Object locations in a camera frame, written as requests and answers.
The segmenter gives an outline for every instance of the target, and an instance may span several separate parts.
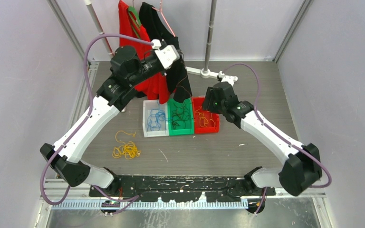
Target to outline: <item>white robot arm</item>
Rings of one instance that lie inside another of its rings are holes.
[[[320,161],[318,148],[284,134],[265,119],[248,101],[239,102],[233,90],[234,78],[220,78],[219,83],[208,87],[203,110],[222,114],[228,122],[250,133],[264,144],[282,163],[282,168],[267,169],[257,167],[244,176],[254,187],[283,187],[293,196],[298,196],[322,176],[319,165],[309,156]]]
[[[72,128],[53,145],[45,143],[40,152],[48,161],[56,149],[63,146],[54,158],[51,167],[71,187],[81,183],[96,185],[104,192],[112,194],[118,191],[119,180],[116,175],[106,168],[99,168],[81,160],[88,145],[101,129],[122,110],[137,91],[134,86],[157,73],[165,73],[172,63],[180,59],[173,45],[167,45],[159,40],[153,40],[153,50],[140,60],[132,46],[120,47],[111,59],[111,76],[101,85],[97,96],[93,99],[93,110],[89,115],[87,110]],[[77,130],[75,135],[62,145],[75,129],[89,118]]]

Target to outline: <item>floor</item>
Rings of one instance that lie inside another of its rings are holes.
[[[231,64],[232,62],[211,62],[209,67],[218,72]],[[254,67],[261,80],[259,111],[279,129],[296,139],[278,66],[274,62],[249,64]],[[186,62],[186,65],[203,68],[203,62]],[[93,84],[94,91],[110,76],[109,68],[109,62],[100,62]],[[239,78],[234,85],[239,100],[253,103],[257,92],[254,75],[244,66],[235,66],[227,73]],[[203,79],[195,75],[189,75],[189,80],[193,96],[205,95],[207,87],[217,83],[214,79]],[[144,138],[142,118],[145,99],[133,99],[125,113],[119,114],[103,128],[83,155],[86,162],[107,167],[116,174],[127,175],[243,176],[257,166],[281,165],[261,142],[227,122],[223,116],[219,133]],[[120,145],[115,141],[115,133],[119,130],[136,132],[135,137],[121,135],[119,139],[135,142],[142,151],[139,157],[131,160],[112,157],[113,148]]]
[[[51,210],[47,228],[319,228],[311,198],[267,199],[256,217],[244,209],[126,210],[104,217],[99,210]]]

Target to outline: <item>metal floor panel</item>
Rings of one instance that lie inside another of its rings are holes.
[[[99,210],[51,210],[47,228],[319,228],[311,198],[267,199],[256,217],[244,209],[126,210],[104,216]]]

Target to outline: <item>hanger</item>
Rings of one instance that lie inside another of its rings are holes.
[[[164,21],[166,22],[167,27],[169,27],[169,30],[171,31],[172,35],[175,37],[175,34],[174,34],[173,30],[171,29],[169,23],[167,22],[166,17],[164,17],[164,15],[163,15],[162,3],[163,3],[163,0],[160,0],[160,10],[156,9],[155,7],[152,7],[152,9],[154,9],[157,12],[160,12],[160,14],[162,15]]]

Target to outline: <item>white wall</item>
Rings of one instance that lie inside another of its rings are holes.
[[[337,227],[365,227],[365,1],[314,1],[279,69],[300,138],[332,173]]]
[[[0,0],[0,228],[34,225],[39,148],[66,132],[82,78],[46,1]]]
[[[57,0],[82,47],[97,36],[83,0]],[[125,0],[132,5],[132,0]],[[159,0],[146,2],[158,7]],[[219,0],[216,5],[211,60],[271,60],[288,31],[303,0]],[[105,33],[119,32],[118,1],[92,0]],[[142,0],[134,1],[139,11]],[[163,13],[187,60],[204,60],[210,0],[164,0]],[[118,39],[110,38],[111,47]],[[102,43],[91,58],[109,60]]]

